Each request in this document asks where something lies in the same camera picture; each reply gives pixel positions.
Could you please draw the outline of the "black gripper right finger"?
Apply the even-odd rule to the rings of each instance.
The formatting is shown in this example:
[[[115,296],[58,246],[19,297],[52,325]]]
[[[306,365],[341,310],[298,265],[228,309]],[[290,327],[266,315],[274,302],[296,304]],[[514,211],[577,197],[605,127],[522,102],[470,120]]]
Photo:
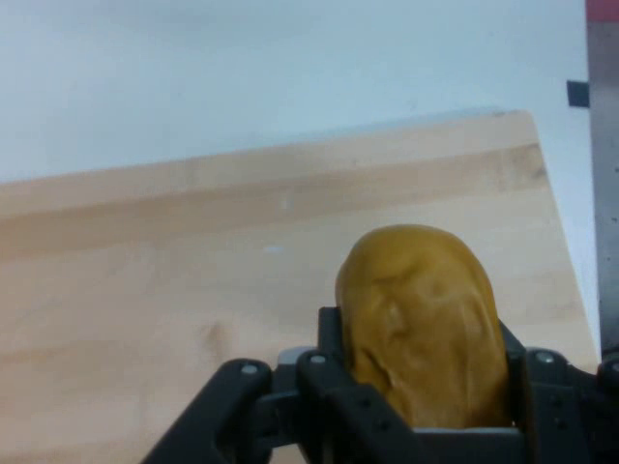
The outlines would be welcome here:
[[[500,326],[513,421],[527,463],[618,461],[618,352],[585,372],[546,348],[526,348]]]

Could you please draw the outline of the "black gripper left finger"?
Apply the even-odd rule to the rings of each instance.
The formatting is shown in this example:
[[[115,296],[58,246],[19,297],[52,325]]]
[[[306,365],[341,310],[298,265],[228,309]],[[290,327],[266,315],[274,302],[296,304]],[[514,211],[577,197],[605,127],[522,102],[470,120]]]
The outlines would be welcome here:
[[[144,460],[267,463],[289,445],[308,463],[417,460],[413,431],[345,369],[337,307],[320,309],[316,347],[290,363],[225,362]]]

